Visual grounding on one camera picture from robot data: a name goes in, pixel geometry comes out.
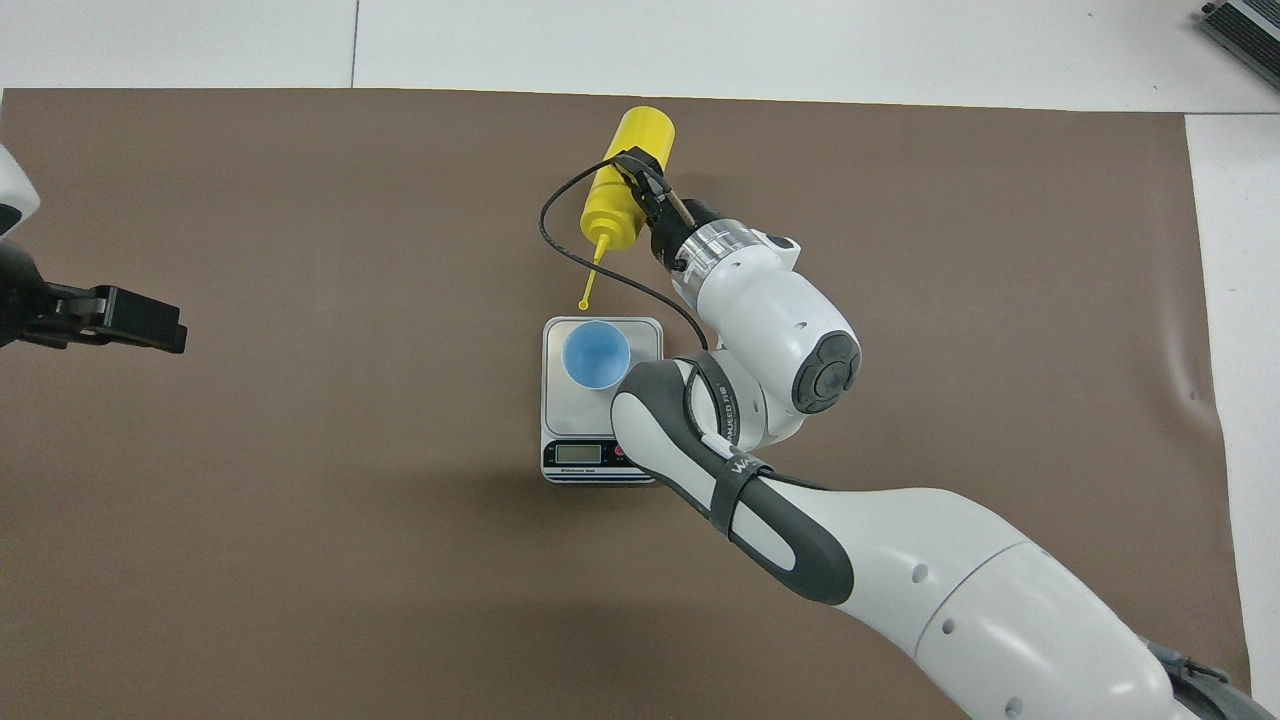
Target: brown mat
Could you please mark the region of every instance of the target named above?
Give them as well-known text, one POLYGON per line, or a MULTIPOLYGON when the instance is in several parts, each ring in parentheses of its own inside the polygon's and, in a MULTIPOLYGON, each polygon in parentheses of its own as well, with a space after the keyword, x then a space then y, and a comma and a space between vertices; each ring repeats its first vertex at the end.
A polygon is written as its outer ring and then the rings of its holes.
MULTIPOLYGON (((0 712, 961 717, 668 489, 540 478, 540 332, 584 275, 534 218, 632 104, 6 92, 45 200, 15 240, 191 338, 0 351, 0 712)), ((805 245, 867 352, 777 468, 964 493, 1247 680, 1180 117, 657 105, 681 193, 805 245)))

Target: yellow bottle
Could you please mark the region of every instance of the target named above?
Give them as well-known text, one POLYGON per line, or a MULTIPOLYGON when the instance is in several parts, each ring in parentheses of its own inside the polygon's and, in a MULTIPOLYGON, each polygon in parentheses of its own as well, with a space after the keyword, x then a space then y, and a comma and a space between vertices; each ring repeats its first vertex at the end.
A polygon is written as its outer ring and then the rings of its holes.
MULTIPOLYGON (((622 115, 618 129, 613 133, 613 142, 609 143, 604 156, 612 158, 623 150, 640 147, 657 158, 666 169, 667 159, 671 158, 671 146, 675 142, 676 126, 672 124, 671 118, 657 108, 639 105, 622 115)), ((608 167, 595 173, 579 225, 586 240, 595 245, 594 261, 596 265, 600 264, 607 251, 628 250, 635 245, 644 219, 644 211, 631 199, 631 191, 627 190, 627 184, 617 169, 608 167)), ((586 291, 577 304, 580 310, 586 310, 590 306, 588 300, 594 284, 595 270, 591 270, 586 278, 586 291)))

